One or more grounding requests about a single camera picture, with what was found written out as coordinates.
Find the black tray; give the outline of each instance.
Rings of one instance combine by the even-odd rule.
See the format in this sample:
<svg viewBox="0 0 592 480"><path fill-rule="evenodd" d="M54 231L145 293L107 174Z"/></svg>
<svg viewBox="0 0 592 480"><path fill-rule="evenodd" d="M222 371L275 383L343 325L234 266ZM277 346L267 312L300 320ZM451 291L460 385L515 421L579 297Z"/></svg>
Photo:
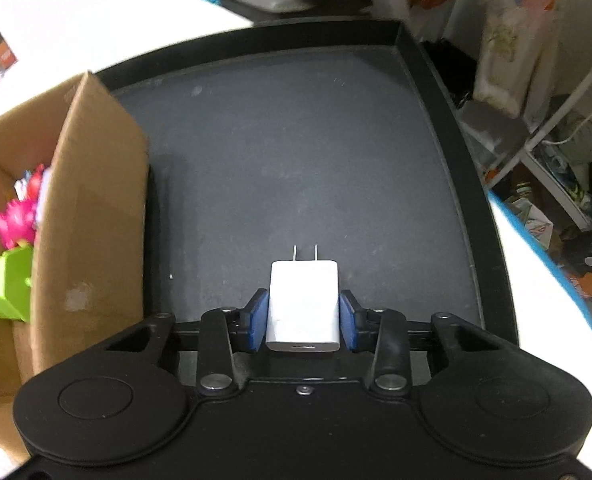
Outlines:
<svg viewBox="0 0 592 480"><path fill-rule="evenodd" d="M517 340L484 191L399 23L248 28L99 76L150 138L147 310L242 307L274 260L318 244L366 308L448 310Z"/></svg>

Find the charger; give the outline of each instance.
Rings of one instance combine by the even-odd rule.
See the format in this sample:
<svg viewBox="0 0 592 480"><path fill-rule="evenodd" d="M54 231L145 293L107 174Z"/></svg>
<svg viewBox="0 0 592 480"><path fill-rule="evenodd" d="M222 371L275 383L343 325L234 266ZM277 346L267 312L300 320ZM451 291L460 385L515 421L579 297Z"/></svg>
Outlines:
<svg viewBox="0 0 592 480"><path fill-rule="evenodd" d="M266 345L281 352L333 352L340 348L338 264L293 259L271 264Z"/></svg>

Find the cyan object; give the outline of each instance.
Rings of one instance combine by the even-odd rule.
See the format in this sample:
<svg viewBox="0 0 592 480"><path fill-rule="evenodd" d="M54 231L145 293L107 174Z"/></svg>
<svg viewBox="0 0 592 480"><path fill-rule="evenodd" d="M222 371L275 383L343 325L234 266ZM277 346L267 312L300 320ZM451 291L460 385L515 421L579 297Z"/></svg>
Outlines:
<svg viewBox="0 0 592 480"><path fill-rule="evenodd" d="M33 254L26 245L0 255L0 318L29 322Z"/></svg>

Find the plastic bag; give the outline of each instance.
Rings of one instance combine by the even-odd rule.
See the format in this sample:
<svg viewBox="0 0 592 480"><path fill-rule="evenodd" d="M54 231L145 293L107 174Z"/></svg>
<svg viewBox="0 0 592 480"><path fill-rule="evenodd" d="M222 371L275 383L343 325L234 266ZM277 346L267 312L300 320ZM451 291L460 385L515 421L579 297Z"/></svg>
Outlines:
<svg viewBox="0 0 592 480"><path fill-rule="evenodd" d="M527 124L533 124L541 116L544 118L554 87L559 29L557 0L486 0L486 3L487 20L474 98L517 118L532 81L525 118Z"/></svg>

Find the screw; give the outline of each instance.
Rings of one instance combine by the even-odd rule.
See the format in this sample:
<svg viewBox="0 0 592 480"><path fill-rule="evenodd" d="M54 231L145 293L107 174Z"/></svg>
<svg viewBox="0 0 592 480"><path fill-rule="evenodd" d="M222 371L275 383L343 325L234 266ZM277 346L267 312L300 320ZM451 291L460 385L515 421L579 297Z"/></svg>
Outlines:
<svg viewBox="0 0 592 480"><path fill-rule="evenodd" d="M296 393L298 395L311 395L314 393L314 387L301 384L300 386L296 386Z"/></svg>
<svg viewBox="0 0 592 480"><path fill-rule="evenodd" d="M407 379L398 374L384 374L376 378L376 386L388 392L397 392L407 386Z"/></svg>
<svg viewBox="0 0 592 480"><path fill-rule="evenodd" d="M209 374L201 379L201 386L212 392L224 390L233 382L232 378L225 374Z"/></svg>

